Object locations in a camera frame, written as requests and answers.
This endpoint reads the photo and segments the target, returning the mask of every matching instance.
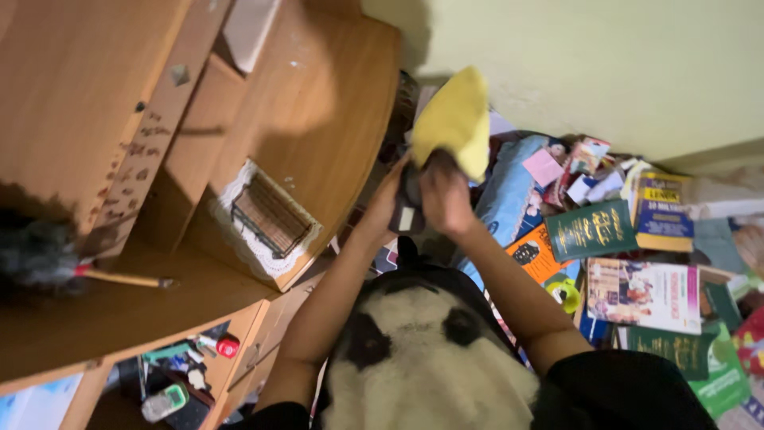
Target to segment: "pink note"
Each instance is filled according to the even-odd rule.
[[[523,161],[523,167],[527,169],[533,179],[542,187],[551,184],[552,181],[562,176],[564,172],[557,161],[545,150],[539,149]]]

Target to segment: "wall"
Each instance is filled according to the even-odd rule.
[[[761,0],[364,0],[417,77],[475,64],[523,129],[675,158],[764,137]]]

